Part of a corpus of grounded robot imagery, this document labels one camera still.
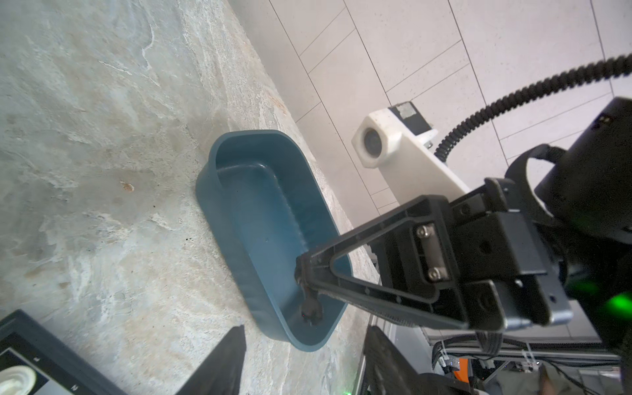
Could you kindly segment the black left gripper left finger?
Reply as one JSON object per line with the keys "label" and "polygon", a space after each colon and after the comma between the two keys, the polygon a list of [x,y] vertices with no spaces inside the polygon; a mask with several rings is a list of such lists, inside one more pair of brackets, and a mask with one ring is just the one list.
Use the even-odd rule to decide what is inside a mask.
{"label": "black left gripper left finger", "polygon": [[231,328],[177,394],[239,394],[246,350],[245,326]]}

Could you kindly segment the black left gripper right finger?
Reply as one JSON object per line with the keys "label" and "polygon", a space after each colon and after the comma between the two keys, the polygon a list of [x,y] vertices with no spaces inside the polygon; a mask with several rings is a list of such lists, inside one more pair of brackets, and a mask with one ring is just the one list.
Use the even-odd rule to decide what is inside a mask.
{"label": "black left gripper right finger", "polygon": [[364,387],[369,394],[474,394],[467,383],[434,373],[418,374],[377,326],[365,335]]}

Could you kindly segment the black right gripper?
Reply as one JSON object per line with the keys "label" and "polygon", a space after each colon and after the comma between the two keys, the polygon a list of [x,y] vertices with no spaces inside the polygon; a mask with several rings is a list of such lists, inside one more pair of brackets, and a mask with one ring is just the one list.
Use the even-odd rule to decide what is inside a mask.
{"label": "black right gripper", "polygon": [[[365,246],[380,285],[335,268]],[[417,197],[304,253],[296,282],[393,324],[515,331],[571,321],[561,272],[518,185],[487,179],[453,202]]]}

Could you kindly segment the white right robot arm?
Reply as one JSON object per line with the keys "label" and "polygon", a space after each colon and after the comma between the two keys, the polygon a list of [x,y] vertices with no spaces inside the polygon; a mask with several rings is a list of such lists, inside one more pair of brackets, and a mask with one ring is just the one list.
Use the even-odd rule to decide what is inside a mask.
{"label": "white right robot arm", "polygon": [[394,324],[470,330],[494,357],[507,332],[567,324],[578,301],[630,393],[630,100],[612,99],[569,149],[530,148],[476,189],[447,165],[494,118],[630,72],[622,55],[548,77],[469,116],[435,150],[411,102],[366,116],[353,146],[401,204],[297,258],[301,318],[323,321],[328,296]]}

